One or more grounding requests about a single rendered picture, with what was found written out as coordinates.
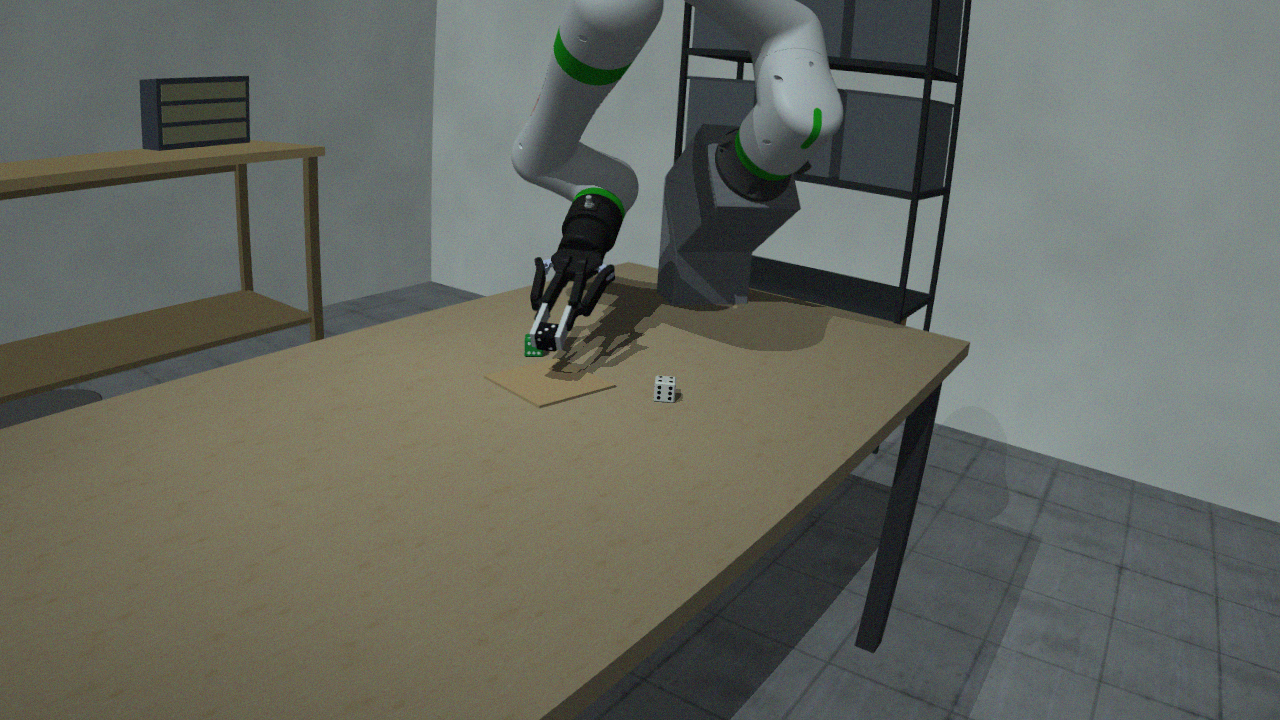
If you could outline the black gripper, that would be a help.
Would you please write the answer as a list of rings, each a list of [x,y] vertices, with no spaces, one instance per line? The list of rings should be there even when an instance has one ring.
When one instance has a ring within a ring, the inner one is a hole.
[[[570,222],[557,252],[550,259],[541,260],[541,258],[535,258],[536,272],[530,299],[532,310],[538,313],[534,316],[535,322],[530,331],[532,347],[536,347],[534,334],[538,331],[539,323],[548,322],[550,310],[568,281],[573,281],[575,278],[568,300],[570,306],[564,307],[561,324],[556,332],[556,348],[562,351],[567,334],[573,328],[576,316],[590,316],[607,284],[614,281],[614,265],[605,266],[603,264],[611,236],[602,223],[589,218],[579,218]],[[556,275],[543,295],[550,266],[556,270]],[[596,275],[596,278],[582,299],[588,279],[593,275]]]

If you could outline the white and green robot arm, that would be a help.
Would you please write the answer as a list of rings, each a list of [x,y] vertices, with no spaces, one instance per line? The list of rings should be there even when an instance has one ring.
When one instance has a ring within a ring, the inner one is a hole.
[[[820,20],[795,0],[684,1],[753,56],[756,105],[716,149],[721,179],[742,199],[777,199],[791,174],[812,168],[809,159],[844,120]],[[511,152],[524,181],[572,202],[562,234],[575,219],[599,222],[611,236],[605,252],[637,199],[637,176],[579,140],[650,38],[663,6],[664,0],[568,0],[541,94]]]

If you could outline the white die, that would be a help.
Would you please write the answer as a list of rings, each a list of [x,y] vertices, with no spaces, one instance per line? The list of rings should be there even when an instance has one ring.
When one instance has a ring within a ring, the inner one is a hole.
[[[657,375],[654,386],[654,401],[675,404],[676,377]]]

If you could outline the tan square mat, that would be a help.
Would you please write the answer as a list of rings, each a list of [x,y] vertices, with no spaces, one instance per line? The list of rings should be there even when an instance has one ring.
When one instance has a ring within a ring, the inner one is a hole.
[[[609,380],[558,357],[486,374],[484,378],[536,407],[547,407],[616,387]]]

